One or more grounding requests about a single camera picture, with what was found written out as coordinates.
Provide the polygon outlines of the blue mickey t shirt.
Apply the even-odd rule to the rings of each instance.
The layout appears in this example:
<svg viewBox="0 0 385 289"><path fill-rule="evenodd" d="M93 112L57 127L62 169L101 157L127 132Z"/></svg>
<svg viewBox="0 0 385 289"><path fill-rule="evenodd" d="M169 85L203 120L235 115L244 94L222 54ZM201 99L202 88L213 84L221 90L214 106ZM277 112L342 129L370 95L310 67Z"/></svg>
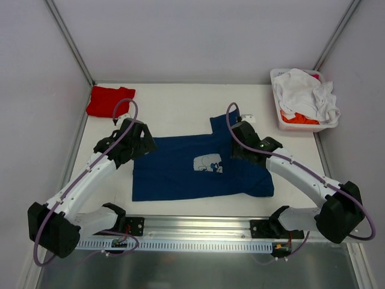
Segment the blue mickey t shirt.
<svg viewBox="0 0 385 289"><path fill-rule="evenodd" d="M185 200L240 193L273 196L269 171L232 158L227 124L235 124L238 116L233 111L212 117L211 134L156 138L157 150L134 161L132 200Z"/></svg>

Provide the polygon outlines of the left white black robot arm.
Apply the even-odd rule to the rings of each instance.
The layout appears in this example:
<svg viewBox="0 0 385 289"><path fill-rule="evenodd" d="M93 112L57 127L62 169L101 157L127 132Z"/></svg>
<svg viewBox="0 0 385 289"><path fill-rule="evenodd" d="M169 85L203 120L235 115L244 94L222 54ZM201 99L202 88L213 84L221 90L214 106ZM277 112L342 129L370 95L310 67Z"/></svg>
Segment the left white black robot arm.
<svg viewBox="0 0 385 289"><path fill-rule="evenodd" d="M87 214L79 211L97 186L122 165L156 150L148 126L125 118L108 137L97 142L82 171L45 203L34 202L27 212L29 238L59 258L69 256L80 240L96 233L121 234L126 227L126 211L103 204Z"/></svg>

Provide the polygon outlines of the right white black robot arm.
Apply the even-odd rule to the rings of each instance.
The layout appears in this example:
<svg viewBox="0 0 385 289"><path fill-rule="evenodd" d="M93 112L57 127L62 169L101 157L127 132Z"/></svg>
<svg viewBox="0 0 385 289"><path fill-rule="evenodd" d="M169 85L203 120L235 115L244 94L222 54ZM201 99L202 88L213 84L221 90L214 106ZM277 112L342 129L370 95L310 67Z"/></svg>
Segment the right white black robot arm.
<svg viewBox="0 0 385 289"><path fill-rule="evenodd" d="M259 138L253 127L240 121L231 127L232 155L260 165L287 180L304 193L313 208L277 209L257 231L266 238L286 238L293 231L318 231L327 240L339 244L364 219L358 186L341 184L317 174L271 137Z"/></svg>

